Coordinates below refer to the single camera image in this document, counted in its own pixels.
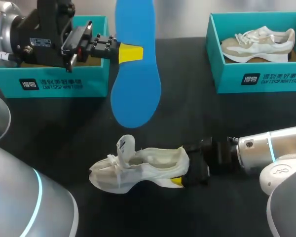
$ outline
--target shoe insole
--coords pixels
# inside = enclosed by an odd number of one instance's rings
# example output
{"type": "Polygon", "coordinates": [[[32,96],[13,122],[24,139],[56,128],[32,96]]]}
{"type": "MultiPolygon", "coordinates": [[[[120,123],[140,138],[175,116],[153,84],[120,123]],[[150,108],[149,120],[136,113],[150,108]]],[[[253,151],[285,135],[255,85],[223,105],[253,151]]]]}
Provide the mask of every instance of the shoe insole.
{"type": "Polygon", "coordinates": [[[161,84],[155,56],[155,13],[152,0],[117,0],[116,37],[142,46],[144,58],[122,63],[111,92],[116,120],[136,128],[150,120],[160,100],[161,84]]]}
{"type": "Polygon", "coordinates": [[[173,158],[170,162],[162,163],[158,161],[157,159],[154,159],[153,157],[136,157],[134,156],[129,160],[129,165],[139,165],[143,163],[150,164],[151,166],[157,168],[157,169],[167,169],[172,168],[176,166],[178,160],[176,157],[173,158]]]}

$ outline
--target shoe heel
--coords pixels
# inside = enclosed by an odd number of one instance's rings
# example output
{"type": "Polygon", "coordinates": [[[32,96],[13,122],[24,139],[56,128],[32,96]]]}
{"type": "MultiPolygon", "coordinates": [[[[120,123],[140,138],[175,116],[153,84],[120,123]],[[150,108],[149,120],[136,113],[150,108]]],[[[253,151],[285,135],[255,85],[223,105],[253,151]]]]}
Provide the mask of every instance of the shoe heel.
{"type": "Polygon", "coordinates": [[[265,60],[275,63],[287,63],[288,54],[264,54],[263,57],[265,60]]]}

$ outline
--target shoe box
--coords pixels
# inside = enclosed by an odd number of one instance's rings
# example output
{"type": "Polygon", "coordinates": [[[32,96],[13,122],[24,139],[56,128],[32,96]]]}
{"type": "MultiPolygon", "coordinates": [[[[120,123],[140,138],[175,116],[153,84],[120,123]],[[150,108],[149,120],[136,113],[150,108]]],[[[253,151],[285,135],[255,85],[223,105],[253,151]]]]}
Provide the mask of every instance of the shoe box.
{"type": "Polygon", "coordinates": [[[296,91],[296,41],[289,61],[273,63],[254,58],[247,63],[226,59],[220,42],[235,34],[266,26],[296,33],[296,12],[239,12],[210,15],[206,50],[217,93],[296,91]]]}
{"type": "MultiPolygon", "coordinates": [[[[91,20],[93,32],[109,36],[106,16],[75,16],[74,26],[91,20]]],[[[77,63],[72,73],[65,68],[22,64],[0,67],[0,89],[6,98],[106,97],[110,61],[89,57],[77,63]]]]}

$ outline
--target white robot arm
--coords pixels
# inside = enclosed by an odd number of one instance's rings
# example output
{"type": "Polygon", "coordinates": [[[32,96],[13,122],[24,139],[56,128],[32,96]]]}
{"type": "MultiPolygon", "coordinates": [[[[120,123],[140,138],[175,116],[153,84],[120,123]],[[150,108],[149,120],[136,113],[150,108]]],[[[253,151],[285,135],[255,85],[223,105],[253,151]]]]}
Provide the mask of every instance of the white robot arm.
{"type": "Polygon", "coordinates": [[[296,237],[296,127],[240,138],[236,150],[247,173],[263,169],[259,180],[270,196],[274,237],[296,237]]]}

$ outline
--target robotic arm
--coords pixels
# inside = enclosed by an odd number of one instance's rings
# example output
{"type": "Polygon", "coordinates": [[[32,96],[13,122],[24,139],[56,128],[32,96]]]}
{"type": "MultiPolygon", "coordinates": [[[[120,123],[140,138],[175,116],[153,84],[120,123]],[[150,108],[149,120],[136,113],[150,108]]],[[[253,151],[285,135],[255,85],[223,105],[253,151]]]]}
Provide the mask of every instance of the robotic arm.
{"type": "Polygon", "coordinates": [[[89,55],[117,59],[120,43],[112,36],[93,36],[91,21],[73,28],[74,15],[71,0],[37,0],[37,9],[27,17],[15,4],[0,1],[0,59],[68,72],[89,55]]]}
{"type": "Polygon", "coordinates": [[[268,194],[267,220],[274,237],[296,237],[296,127],[224,142],[203,140],[212,173],[260,173],[268,194]]]}

